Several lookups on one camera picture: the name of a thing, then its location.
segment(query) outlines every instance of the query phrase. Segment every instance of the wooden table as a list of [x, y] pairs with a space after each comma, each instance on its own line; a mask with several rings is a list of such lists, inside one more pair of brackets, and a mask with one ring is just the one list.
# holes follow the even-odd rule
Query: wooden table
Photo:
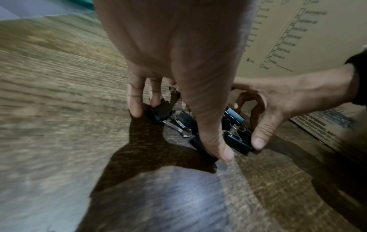
[[1, 232], [367, 229], [366, 171], [291, 122], [211, 164], [131, 119], [126, 82], [94, 14], [0, 22]]

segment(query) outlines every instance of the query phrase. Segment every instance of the person's right hand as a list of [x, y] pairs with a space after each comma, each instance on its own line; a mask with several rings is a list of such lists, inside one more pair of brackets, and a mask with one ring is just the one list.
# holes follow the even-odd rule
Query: person's right hand
[[261, 150], [284, 121], [351, 102], [357, 95], [358, 85], [359, 77], [351, 64], [298, 76], [236, 77], [232, 88], [245, 92], [238, 96], [234, 108], [239, 113], [245, 102], [257, 101], [250, 117], [251, 143], [256, 150]]

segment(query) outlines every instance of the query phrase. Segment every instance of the checkbox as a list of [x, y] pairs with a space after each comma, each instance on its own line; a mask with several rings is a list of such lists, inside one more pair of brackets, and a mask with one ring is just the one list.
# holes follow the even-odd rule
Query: checkbox
[[306, 8], [302, 8], [299, 10], [299, 12], [297, 13], [297, 16], [301, 16], [304, 12], [305, 12]]
[[295, 18], [292, 20], [292, 24], [295, 24], [298, 20], [299, 20], [299, 17], [295, 17]]
[[281, 45], [282, 43], [283, 43], [283, 40], [284, 39], [280, 39], [280, 40], [278, 40], [278, 43], [276, 43], [277, 45]]
[[287, 37], [287, 35], [288, 35], [288, 32], [284, 32], [282, 35], [282, 38], [284, 39], [285, 37]]
[[290, 31], [290, 30], [292, 30], [292, 28], [293, 28], [293, 25], [289, 25], [289, 26], [287, 27], [286, 31]]

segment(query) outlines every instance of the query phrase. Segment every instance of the printed line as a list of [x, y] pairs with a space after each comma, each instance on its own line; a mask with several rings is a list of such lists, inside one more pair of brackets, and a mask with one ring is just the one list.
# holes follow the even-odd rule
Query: printed line
[[278, 67], [280, 67], [280, 68], [283, 68], [283, 69], [285, 69], [285, 70], [288, 70], [288, 71], [290, 71], [290, 72], [293, 72], [292, 70], [289, 70], [289, 69], [287, 69], [287, 68], [285, 68], [285, 67], [282, 67], [282, 66], [280, 66], [280, 65], [276, 65], [276, 66], [278, 66]]

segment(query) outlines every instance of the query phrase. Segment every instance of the pile of binder clips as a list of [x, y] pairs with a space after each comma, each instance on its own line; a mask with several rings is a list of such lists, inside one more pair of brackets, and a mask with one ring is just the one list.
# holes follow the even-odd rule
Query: pile of binder clips
[[[160, 125], [177, 131], [183, 138], [189, 138], [189, 143], [195, 147], [199, 152], [208, 152], [202, 145], [196, 120], [185, 111], [176, 112], [168, 101], [162, 102], [155, 108], [150, 108], [148, 117]], [[245, 119], [237, 114], [234, 110], [227, 107], [222, 116], [222, 130], [225, 142], [233, 149], [241, 154], [246, 155], [250, 151], [254, 151], [251, 146], [251, 132], [244, 125]]]

